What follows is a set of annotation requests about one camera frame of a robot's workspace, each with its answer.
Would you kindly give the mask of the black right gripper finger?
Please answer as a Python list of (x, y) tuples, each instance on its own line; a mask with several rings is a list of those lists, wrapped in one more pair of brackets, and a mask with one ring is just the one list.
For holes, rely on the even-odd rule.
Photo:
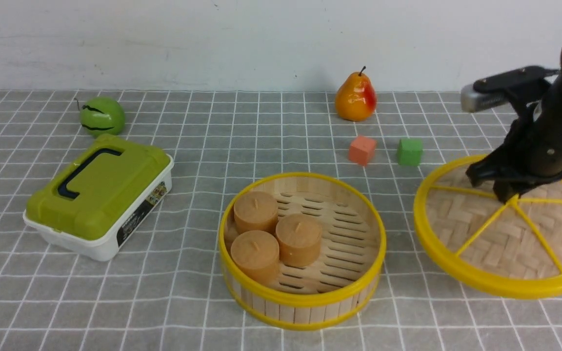
[(494, 180), (494, 194), (506, 204), (511, 198), (520, 198), (530, 191), (530, 181)]

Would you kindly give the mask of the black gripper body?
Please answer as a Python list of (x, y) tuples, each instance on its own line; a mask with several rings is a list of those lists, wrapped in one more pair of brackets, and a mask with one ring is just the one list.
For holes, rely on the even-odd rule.
[(486, 157), (486, 180), (495, 188), (537, 188), (562, 180), (562, 81), (526, 109)]

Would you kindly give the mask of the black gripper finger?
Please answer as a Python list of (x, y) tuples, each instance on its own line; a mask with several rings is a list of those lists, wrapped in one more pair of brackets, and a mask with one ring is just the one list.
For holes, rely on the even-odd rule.
[(472, 187), (477, 188), (486, 181), (493, 180), (495, 169), (491, 166), (469, 166), (465, 172)]

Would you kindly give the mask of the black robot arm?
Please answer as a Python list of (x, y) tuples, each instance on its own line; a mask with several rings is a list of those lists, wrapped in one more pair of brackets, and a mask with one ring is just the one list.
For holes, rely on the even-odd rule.
[(562, 51), (559, 69), (521, 67), (480, 78), (460, 91), (466, 113), (505, 104), (517, 119), (502, 144), (466, 170), (475, 188), (493, 182), (502, 203), (562, 180)]

